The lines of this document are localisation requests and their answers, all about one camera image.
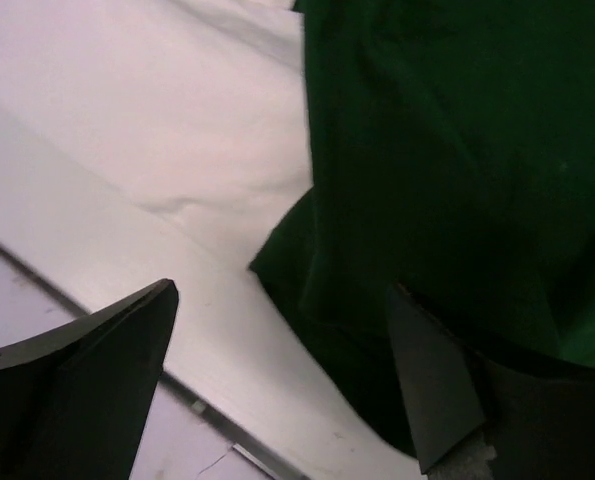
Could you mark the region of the white green Charlie Brown t-shirt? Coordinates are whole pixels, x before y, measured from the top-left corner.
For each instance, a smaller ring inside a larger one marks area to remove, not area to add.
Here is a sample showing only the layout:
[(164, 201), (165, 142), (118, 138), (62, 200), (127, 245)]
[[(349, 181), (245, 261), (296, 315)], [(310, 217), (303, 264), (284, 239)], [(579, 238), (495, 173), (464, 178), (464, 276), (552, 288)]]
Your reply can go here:
[(595, 368), (595, 1), (0, 1), (0, 107), (250, 270), (405, 454), (392, 284)]

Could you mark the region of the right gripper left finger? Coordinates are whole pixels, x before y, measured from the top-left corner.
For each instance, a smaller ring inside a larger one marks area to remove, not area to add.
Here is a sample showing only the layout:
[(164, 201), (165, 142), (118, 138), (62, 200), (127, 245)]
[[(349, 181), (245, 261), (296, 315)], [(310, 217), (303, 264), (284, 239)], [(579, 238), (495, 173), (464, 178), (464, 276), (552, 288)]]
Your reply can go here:
[(0, 479), (129, 478), (177, 308), (162, 279), (0, 348)]

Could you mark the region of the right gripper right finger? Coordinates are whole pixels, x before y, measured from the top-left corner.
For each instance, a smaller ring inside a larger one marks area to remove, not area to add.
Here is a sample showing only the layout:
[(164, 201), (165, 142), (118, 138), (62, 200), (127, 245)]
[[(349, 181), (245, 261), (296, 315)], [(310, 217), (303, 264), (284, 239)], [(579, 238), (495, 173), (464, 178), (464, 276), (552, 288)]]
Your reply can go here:
[(402, 287), (388, 328), (416, 458), (429, 479), (595, 479), (595, 369), (469, 325)]

